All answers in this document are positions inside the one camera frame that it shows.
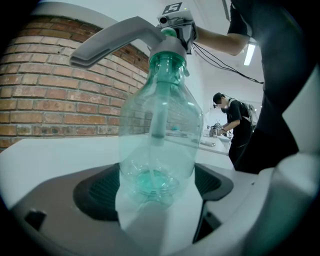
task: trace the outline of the red brick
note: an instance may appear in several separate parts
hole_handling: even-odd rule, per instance
[[[0,110],[14,110],[16,106],[16,99],[0,99]]]
[[[14,97],[35,97],[43,98],[46,95],[46,89],[36,86],[23,86],[18,85],[15,87],[13,96]]]
[[[30,47],[30,44],[19,44],[16,49],[15,53],[25,53],[28,51],[28,48]]]
[[[31,58],[31,62],[45,63],[48,57],[49,56],[47,54],[35,53]]]
[[[97,105],[78,103],[77,112],[95,114],[97,113],[97,108]]]
[[[138,82],[136,87],[137,87],[138,89],[140,89],[140,88],[144,87],[144,84]]]
[[[111,125],[111,126],[118,126],[119,125],[119,118],[117,117],[109,117],[108,118],[108,125]]]
[[[16,127],[16,134],[17,135],[31,135],[32,134],[32,127],[31,125],[23,125],[20,124]]]
[[[103,125],[106,123],[105,116],[98,115],[80,115],[66,114],[64,116],[65,124],[84,124],[84,125]]]
[[[49,37],[49,36],[45,36],[42,40],[41,40],[41,44],[46,44],[46,45],[56,45],[58,42],[59,38],[57,37]]]
[[[11,87],[5,87],[1,89],[1,98],[10,98],[12,96],[13,89]]]
[[[76,112],[76,105],[72,102],[57,100],[37,100],[34,110]]]
[[[138,91],[137,88],[130,86],[130,93],[135,94]]]
[[[41,29],[38,35],[66,39],[69,39],[71,37],[71,34],[69,32],[52,29]]]
[[[88,70],[93,71],[93,72],[97,72],[102,75],[104,75],[106,73],[106,69],[100,65],[94,65],[94,66],[88,68]]]
[[[61,124],[63,121],[62,114],[44,113],[43,122],[47,124]]]
[[[15,125],[0,125],[0,135],[12,136],[16,134],[17,130]]]
[[[98,134],[99,135],[117,135],[119,133],[118,126],[99,126],[98,127]]]
[[[113,87],[126,92],[129,90],[128,84],[117,81],[117,80],[113,81]]]
[[[41,76],[39,79],[39,85],[44,86],[57,86],[57,87],[66,87],[66,88],[77,88],[78,80],[68,79],[56,76]]]
[[[20,72],[51,74],[52,69],[53,69],[53,66],[49,66],[49,65],[24,63],[21,65]]]
[[[57,66],[53,70],[54,75],[64,76],[64,77],[71,77],[71,73],[73,71],[73,68],[66,67],[66,66]]]
[[[62,127],[62,132],[64,135],[72,136],[76,133],[76,128],[74,126],[64,126]]]
[[[117,69],[117,64],[116,63],[114,63],[114,62],[112,62],[112,61],[110,61],[108,59],[105,59],[105,58],[100,60],[98,62],[98,64],[100,64],[100,65],[102,65],[102,66],[104,66],[106,68],[112,69],[112,70],[116,70]]]
[[[18,99],[17,109],[18,110],[32,110],[33,105],[32,99]]]
[[[130,63],[124,61],[123,59],[116,57],[114,55],[111,55],[110,58],[113,62],[118,63],[119,65],[124,66],[125,68],[135,73],[139,73],[139,68],[135,67],[134,65],[131,65]]]
[[[8,65],[0,65],[0,75],[6,72]]]
[[[60,39],[57,44],[59,46],[70,47],[73,49],[76,49],[81,45],[81,43],[79,43],[79,42],[75,42],[75,41],[68,40],[68,39]]]
[[[19,142],[21,140],[22,140],[22,138],[11,138],[11,143],[13,145],[13,144],[15,144],[15,143],[17,143],[17,142]]]
[[[8,65],[5,73],[7,73],[7,74],[15,74],[15,73],[18,72],[19,67],[20,67],[20,64],[10,64],[10,65]]]
[[[140,82],[142,84],[145,84],[146,81],[147,81],[145,78],[143,78],[142,76],[140,76],[140,75],[138,75],[136,73],[133,73],[132,78],[137,80],[138,82]]]
[[[0,123],[9,123],[9,115],[10,113],[0,112]]]
[[[139,75],[142,76],[145,79],[148,77],[148,74],[146,72],[142,71],[142,70],[139,71]]]
[[[74,52],[74,49],[66,47],[62,51],[62,55],[70,56]]]
[[[5,50],[4,50],[4,53],[3,54],[13,54],[15,52],[17,48],[17,45],[11,45],[11,46],[8,46]]]
[[[120,50],[116,50],[116,51],[114,51],[112,54],[114,55],[114,56],[117,56],[117,57],[121,57],[121,55],[122,55],[122,51],[120,51]]]
[[[10,55],[4,56],[3,61],[4,61],[4,63],[28,62],[31,59],[31,55],[32,55],[32,53],[10,54]]]
[[[86,36],[86,35],[82,35],[82,34],[73,34],[73,35],[71,36],[71,39],[83,43],[84,41],[88,40],[89,37],[90,37],[90,36]]]
[[[67,99],[71,101],[109,105],[108,97],[80,91],[69,91]]]
[[[37,74],[25,74],[23,75],[23,78],[22,78],[22,84],[34,86],[37,84],[38,77],[39,75]]]
[[[62,47],[56,45],[32,44],[28,52],[43,54],[59,54]]]
[[[135,55],[138,53],[138,49],[136,47],[134,47],[133,45],[131,44],[127,44],[124,49],[126,50],[125,52],[127,54],[130,54],[130,55]]]
[[[118,66],[117,71],[128,76],[128,77],[131,77],[133,74],[133,72],[131,70],[129,70],[123,66]]]
[[[22,36],[18,37],[15,44],[40,43],[43,36]]]
[[[122,54],[121,55],[121,59],[125,60],[126,62],[129,62],[130,64],[134,64],[135,63],[135,58],[130,56],[129,54]]]
[[[69,65],[69,58],[67,56],[52,55],[47,62],[51,64]]]
[[[80,26],[81,29],[83,30],[87,30],[87,31],[90,31],[90,32],[97,32],[98,28],[97,27],[94,27],[94,26],[91,26],[91,25],[87,25],[87,24],[82,24]]]
[[[50,22],[52,17],[32,16],[32,22]]]
[[[9,148],[12,145],[11,138],[1,138],[0,148]]]
[[[72,19],[66,19],[66,18],[53,18],[51,20],[52,23],[61,23],[61,24],[65,24],[65,25],[70,25],[73,27],[80,27],[82,24],[78,21],[74,21]]]
[[[112,116],[120,116],[120,109],[109,106],[99,106],[99,113]]]
[[[0,85],[18,85],[21,82],[22,75],[12,74],[0,77]]]
[[[77,135],[95,135],[96,134],[96,127],[77,127],[76,128]]]
[[[64,89],[48,89],[46,98],[64,100],[67,96],[67,91]]]
[[[101,86],[100,92],[102,94],[113,96],[113,97],[124,99],[124,100],[128,98],[128,95],[125,92],[111,88],[111,87]]]
[[[117,80],[120,80],[122,82],[130,84],[132,86],[137,86],[137,82],[135,80],[133,80],[132,78],[130,78],[130,77],[126,76],[126,75],[118,73],[118,72],[116,72],[116,71],[114,71],[112,69],[107,69],[105,74],[107,76],[109,76],[109,77],[115,78]]]
[[[73,34],[80,34],[80,35],[87,36],[87,37],[91,37],[91,36],[93,36],[95,34],[93,32],[86,31],[86,30],[84,30],[82,28],[74,27],[74,26],[69,26],[67,28],[67,31],[71,32]]]
[[[113,80],[108,77],[80,69],[74,70],[73,77],[94,81],[98,84],[104,84],[107,86],[112,86],[113,84]]]
[[[23,36],[36,36],[39,35],[39,32],[41,31],[41,29],[39,28],[29,28],[29,29],[23,29],[21,31],[18,32],[18,36],[19,37],[23,37]]]
[[[125,103],[124,100],[118,99],[118,98],[112,98],[110,101],[110,105],[115,107],[122,107],[124,103]]]
[[[36,112],[11,112],[11,123],[42,123],[42,113]]]
[[[92,82],[80,82],[80,90],[90,91],[90,92],[100,92],[100,85]]]
[[[34,125],[33,134],[35,136],[61,136],[64,135],[64,130],[61,126]]]
[[[44,23],[44,22],[30,22],[26,25],[27,29],[50,29],[52,23]]]

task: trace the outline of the black sleeve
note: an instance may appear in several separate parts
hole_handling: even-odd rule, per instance
[[[230,115],[230,123],[236,120],[242,120],[239,101],[234,100],[231,102],[228,113]]]
[[[251,34],[249,33],[248,30],[251,30],[249,28],[249,25],[244,22],[240,13],[231,4],[230,27],[228,30],[228,34],[239,34],[239,35],[251,37]]]

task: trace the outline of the plastic bottle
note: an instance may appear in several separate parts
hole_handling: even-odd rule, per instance
[[[145,85],[121,109],[121,180],[138,203],[172,204],[194,170],[203,114],[185,86],[186,61],[160,52]]]

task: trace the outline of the black t-shirt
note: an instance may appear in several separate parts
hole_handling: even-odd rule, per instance
[[[243,117],[249,117],[248,110],[237,100],[233,100],[228,108],[228,122],[240,120],[240,124],[233,129],[232,144],[242,146],[246,144],[251,136],[251,123]]]
[[[251,25],[251,1],[232,0],[228,34],[239,34],[254,38]]]

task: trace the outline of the man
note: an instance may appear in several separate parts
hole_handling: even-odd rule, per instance
[[[233,129],[229,158],[235,166],[236,161],[250,139],[252,127],[248,120],[242,118],[249,117],[247,109],[236,99],[234,99],[229,106],[229,100],[229,98],[220,92],[213,96],[213,102],[217,104],[218,107],[222,110],[227,109],[227,123],[222,126],[223,129],[218,132],[218,135],[222,135]]]
[[[257,174],[298,151],[282,115],[317,63],[318,46],[311,26],[315,18],[308,14],[313,10],[299,1],[231,0],[231,3],[227,35],[198,27],[197,42],[230,55],[239,54],[250,37],[260,46],[264,73],[262,109],[254,133],[235,165],[237,171]],[[236,127],[241,119],[234,121],[228,128]],[[262,147],[268,152],[267,157],[261,154]]]

